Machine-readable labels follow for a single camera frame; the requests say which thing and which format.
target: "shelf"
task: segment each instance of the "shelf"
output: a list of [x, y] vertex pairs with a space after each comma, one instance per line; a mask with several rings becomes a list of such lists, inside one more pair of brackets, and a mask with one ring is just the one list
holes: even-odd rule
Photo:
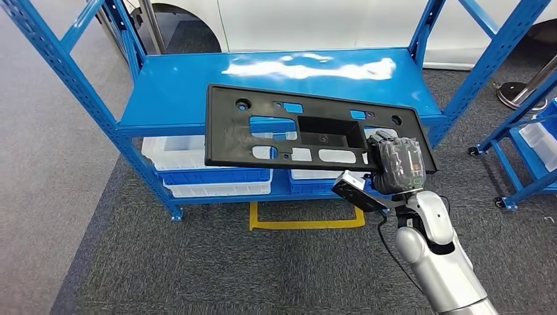
[[203, 135], [210, 83], [410, 106], [424, 125], [445, 119], [406, 48], [169, 54], [147, 56], [119, 131]]
[[224, 197], [200, 197], [200, 198], [172, 198], [171, 202], [177, 205], [200, 204], [200, 203], [234, 203], [251, 201], [288, 201], [288, 200], [319, 200], [319, 199], [340, 199], [335, 193], [296, 195], [290, 192], [290, 180], [288, 170], [273, 170], [273, 181], [271, 182], [271, 193], [267, 195], [251, 196], [224, 196]]
[[[545, 175], [549, 174], [549, 171], [545, 167], [543, 161], [539, 158], [536, 152], [530, 148], [528, 143], [519, 134], [518, 129], [513, 128], [509, 130], [509, 136], [514, 144], [516, 151], [519, 153], [524, 164], [528, 168], [528, 171], [535, 180], [543, 178]], [[543, 189], [544, 192], [557, 192], [557, 182], [547, 186]]]

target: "white car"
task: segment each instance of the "white car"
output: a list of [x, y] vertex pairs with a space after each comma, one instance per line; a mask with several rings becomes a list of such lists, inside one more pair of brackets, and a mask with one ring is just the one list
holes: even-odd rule
[[[498, 24], [519, 0], [476, 0]], [[138, 0], [126, 0], [137, 17]], [[155, 12], [187, 12], [215, 34], [223, 52], [407, 46], [427, 0], [152, 0]], [[536, 23], [557, 18], [552, 1]], [[555, 40], [557, 34], [550, 34]], [[490, 39], [446, 0], [430, 36], [425, 67], [469, 69]]]

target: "blue metal shelf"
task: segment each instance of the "blue metal shelf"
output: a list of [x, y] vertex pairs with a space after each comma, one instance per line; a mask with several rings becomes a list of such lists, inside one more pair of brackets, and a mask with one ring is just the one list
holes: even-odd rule
[[118, 129], [130, 136], [205, 133], [210, 83], [409, 106], [446, 120], [406, 48], [147, 56]]
[[[518, 208], [516, 203], [528, 196], [533, 194], [555, 194], [557, 192], [557, 169], [551, 172], [547, 170], [543, 161], [539, 158], [534, 149], [530, 148], [528, 143], [522, 138], [518, 129], [518, 127], [522, 125], [540, 122], [540, 118], [527, 120], [523, 120], [523, 118], [536, 106], [536, 104], [544, 100], [545, 96], [555, 87], [557, 87], [557, 71], [546, 78], [545, 81], [522, 102], [521, 106], [507, 117], [482, 143], [470, 149], [471, 153], [485, 154], [488, 149], [492, 148], [514, 186], [516, 191], [514, 194], [510, 196], [500, 196], [496, 200], [496, 205], [498, 207], [505, 207], [510, 211], [515, 211]], [[555, 119], [555, 117], [550, 115], [542, 119]], [[513, 166], [501, 149], [499, 143], [504, 138], [510, 139], [515, 150], [524, 162], [526, 169], [533, 177], [533, 181], [530, 184], [523, 186]]]
[[[435, 146], [549, 1], [521, 0], [499, 28], [474, 0], [460, 0], [492, 41], [443, 111], [420, 72], [428, 36], [445, 0], [428, 0], [408, 47], [165, 56], [146, 55], [122, 0], [89, 1], [62, 40], [30, 0], [0, 0], [0, 7], [164, 204], [172, 220], [179, 221], [183, 210], [178, 205], [182, 204], [336, 198], [332, 193], [291, 194], [284, 170], [276, 171], [269, 195], [173, 198], [133, 145], [132, 137], [203, 135], [209, 83], [412, 107], [430, 127], [428, 136]], [[99, 9], [110, 19], [105, 26], [114, 31], [118, 45], [123, 46], [135, 82], [121, 121], [116, 121], [70, 55]], [[277, 120], [273, 128], [288, 131], [292, 123]]]

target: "yellow floor tape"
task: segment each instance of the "yellow floor tape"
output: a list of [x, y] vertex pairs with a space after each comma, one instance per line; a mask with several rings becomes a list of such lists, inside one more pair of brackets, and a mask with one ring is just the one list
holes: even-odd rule
[[257, 202], [250, 202], [250, 231], [254, 228], [267, 230], [309, 230], [316, 228], [358, 228], [365, 225], [364, 213], [354, 207], [355, 218], [351, 220], [323, 221], [267, 221], [260, 222], [257, 218]]

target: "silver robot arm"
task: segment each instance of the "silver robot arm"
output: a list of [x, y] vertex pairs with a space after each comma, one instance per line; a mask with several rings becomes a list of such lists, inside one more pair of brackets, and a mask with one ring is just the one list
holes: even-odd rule
[[[441, 198], [421, 191], [405, 207], [420, 220], [408, 217], [405, 224], [399, 220], [397, 248], [433, 310], [443, 315], [498, 314], [458, 241]], [[414, 222], [421, 226], [414, 227]]]
[[381, 133], [368, 141], [372, 148], [368, 155], [382, 165], [369, 179], [375, 190], [392, 199], [367, 194], [366, 180], [350, 171], [337, 178], [332, 191], [366, 212], [395, 210], [396, 246], [435, 312], [498, 314], [458, 241], [445, 204], [422, 188], [426, 177], [419, 144]]

